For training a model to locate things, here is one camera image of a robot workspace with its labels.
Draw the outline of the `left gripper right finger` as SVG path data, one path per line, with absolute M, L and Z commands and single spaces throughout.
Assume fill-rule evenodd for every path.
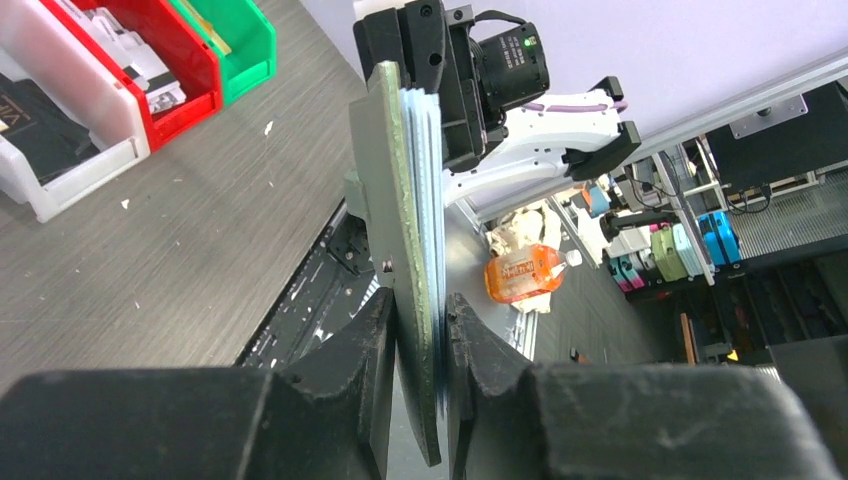
M 532 363 L 447 301 L 454 479 L 837 479 L 812 418 L 750 367 Z

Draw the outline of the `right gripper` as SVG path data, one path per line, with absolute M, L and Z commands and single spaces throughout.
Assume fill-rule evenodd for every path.
M 471 8 L 448 9 L 438 0 L 355 1 L 353 8 L 364 76 L 380 62 L 395 62 L 402 87 L 437 95 L 443 167 L 453 173 L 477 168 L 487 131 L 471 49 Z

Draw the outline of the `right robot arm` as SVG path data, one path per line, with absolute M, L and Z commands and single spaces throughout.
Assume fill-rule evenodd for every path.
M 536 26 L 498 10 L 440 1 L 357 1 L 361 67 L 397 66 L 405 194 L 420 208 L 531 180 L 591 180 L 639 146 L 617 78 L 549 93 Z

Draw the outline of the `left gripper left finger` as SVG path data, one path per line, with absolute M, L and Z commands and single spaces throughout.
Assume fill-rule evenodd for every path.
M 53 371 L 1 400 L 5 479 L 382 479 L 397 307 L 381 288 L 276 372 Z

